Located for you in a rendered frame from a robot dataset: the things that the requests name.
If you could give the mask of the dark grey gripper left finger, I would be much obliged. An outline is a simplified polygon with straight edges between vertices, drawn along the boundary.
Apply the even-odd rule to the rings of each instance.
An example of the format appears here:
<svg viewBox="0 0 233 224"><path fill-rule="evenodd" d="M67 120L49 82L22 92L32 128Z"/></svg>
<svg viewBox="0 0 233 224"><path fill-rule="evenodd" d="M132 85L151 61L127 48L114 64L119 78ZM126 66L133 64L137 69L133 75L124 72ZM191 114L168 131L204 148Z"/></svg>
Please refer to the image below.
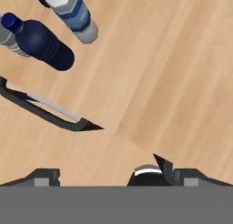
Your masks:
<svg viewBox="0 0 233 224"><path fill-rule="evenodd" d="M37 168L24 178L1 184L1 187L59 187L59 168Z"/></svg>

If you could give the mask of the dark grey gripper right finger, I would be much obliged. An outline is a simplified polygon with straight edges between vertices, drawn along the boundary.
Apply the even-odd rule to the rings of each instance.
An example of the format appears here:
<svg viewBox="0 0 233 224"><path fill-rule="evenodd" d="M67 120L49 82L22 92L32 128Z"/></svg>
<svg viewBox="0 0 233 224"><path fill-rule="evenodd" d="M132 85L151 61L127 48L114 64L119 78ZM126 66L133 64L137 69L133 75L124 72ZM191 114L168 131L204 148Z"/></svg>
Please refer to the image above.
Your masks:
<svg viewBox="0 0 233 224"><path fill-rule="evenodd" d="M184 187L232 187L232 184L210 178L194 168L177 168L174 173L178 185Z"/></svg>

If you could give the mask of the dark grey pointed wedge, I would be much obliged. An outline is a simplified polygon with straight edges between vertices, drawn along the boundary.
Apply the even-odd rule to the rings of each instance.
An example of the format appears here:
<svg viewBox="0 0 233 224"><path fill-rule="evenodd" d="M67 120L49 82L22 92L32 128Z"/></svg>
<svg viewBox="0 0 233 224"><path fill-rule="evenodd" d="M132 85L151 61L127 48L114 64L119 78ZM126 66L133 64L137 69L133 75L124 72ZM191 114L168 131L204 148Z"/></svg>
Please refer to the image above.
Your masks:
<svg viewBox="0 0 233 224"><path fill-rule="evenodd" d="M173 164L157 154L153 154L153 156L161 171L160 175L156 175L156 184L158 186L174 186L176 184L176 180L173 171Z"/></svg>

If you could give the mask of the black round object white band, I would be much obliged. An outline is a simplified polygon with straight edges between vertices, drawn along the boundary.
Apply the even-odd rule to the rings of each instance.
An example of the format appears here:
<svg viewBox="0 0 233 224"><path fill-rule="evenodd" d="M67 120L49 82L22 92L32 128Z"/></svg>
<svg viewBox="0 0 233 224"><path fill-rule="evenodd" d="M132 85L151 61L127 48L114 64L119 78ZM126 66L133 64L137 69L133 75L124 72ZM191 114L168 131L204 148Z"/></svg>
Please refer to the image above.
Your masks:
<svg viewBox="0 0 233 224"><path fill-rule="evenodd" d="M129 187L166 187L169 183L158 166L143 165L135 168L127 185Z"/></svg>

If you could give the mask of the dark blue plastic bottle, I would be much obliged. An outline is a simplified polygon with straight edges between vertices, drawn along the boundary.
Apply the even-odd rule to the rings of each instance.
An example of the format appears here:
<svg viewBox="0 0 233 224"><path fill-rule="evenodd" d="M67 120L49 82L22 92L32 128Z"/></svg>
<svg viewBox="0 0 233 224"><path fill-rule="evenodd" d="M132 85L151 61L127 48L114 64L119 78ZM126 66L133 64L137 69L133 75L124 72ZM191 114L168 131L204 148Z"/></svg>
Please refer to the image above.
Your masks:
<svg viewBox="0 0 233 224"><path fill-rule="evenodd" d="M5 13L2 26L14 36L18 46L29 56L57 71L67 71L75 62L72 49L44 24L37 20L22 20L13 13Z"/></svg>

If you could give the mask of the grey striped bottle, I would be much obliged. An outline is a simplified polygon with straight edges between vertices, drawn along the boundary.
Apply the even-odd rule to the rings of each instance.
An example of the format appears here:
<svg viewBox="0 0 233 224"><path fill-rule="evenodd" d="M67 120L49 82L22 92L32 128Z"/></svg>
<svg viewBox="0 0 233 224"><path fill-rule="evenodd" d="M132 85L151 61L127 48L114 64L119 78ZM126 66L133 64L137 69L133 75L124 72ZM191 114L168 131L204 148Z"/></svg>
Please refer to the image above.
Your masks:
<svg viewBox="0 0 233 224"><path fill-rule="evenodd" d="M0 45L7 47L20 56L28 57L28 54L25 53L15 41L15 35L8 29L3 27L1 20L2 15L0 15Z"/></svg>

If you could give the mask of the grey bottle with blue label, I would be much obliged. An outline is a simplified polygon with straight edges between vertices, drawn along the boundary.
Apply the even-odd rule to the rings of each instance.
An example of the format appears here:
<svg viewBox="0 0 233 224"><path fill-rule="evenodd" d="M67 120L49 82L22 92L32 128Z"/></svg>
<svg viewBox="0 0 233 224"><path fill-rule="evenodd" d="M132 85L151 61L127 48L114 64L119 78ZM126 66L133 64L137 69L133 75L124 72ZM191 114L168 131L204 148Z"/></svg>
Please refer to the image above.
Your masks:
<svg viewBox="0 0 233 224"><path fill-rule="evenodd" d="M98 27L84 0L46 0L57 16L83 44L97 40Z"/></svg>

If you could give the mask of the dark grey angular frame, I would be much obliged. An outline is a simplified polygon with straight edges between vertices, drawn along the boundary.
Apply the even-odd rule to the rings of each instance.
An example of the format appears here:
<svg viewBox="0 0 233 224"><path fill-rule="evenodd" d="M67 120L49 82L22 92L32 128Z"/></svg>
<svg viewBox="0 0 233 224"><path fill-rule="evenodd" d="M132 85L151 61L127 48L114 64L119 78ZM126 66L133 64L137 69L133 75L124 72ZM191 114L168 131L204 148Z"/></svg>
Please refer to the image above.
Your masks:
<svg viewBox="0 0 233 224"><path fill-rule="evenodd" d="M73 132L77 131L90 131L90 130L101 130L102 127L99 125L81 117L76 123L66 121L52 113L38 107L30 100L34 100L27 93L10 89L6 86L7 79L0 76L0 95L19 107L29 111L30 113L41 117L43 120L66 130Z"/></svg>

